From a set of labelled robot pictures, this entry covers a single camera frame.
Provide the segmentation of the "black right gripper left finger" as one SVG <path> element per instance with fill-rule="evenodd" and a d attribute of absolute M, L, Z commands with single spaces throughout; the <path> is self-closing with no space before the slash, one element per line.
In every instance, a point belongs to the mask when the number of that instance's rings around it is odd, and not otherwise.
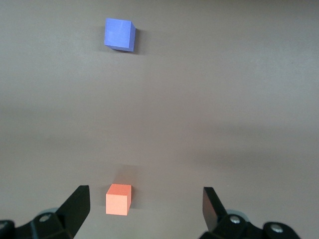
<path fill-rule="evenodd" d="M 38 215 L 16 227 L 14 221 L 1 220 L 2 239 L 73 239 L 90 212 L 88 185 L 79 186 L 56 212 Z"/>

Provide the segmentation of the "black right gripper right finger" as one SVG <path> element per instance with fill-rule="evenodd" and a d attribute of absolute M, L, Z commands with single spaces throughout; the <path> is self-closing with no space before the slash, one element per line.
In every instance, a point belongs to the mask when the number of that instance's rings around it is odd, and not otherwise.
<path fill-rule="evenodd" d="M 204 187 L 202 212 L 208 231 L 202 239 L 298 239 L 288 225 L 266 222 L 260 229 L 239 214 L 228 213 L 214 188 Z"/>

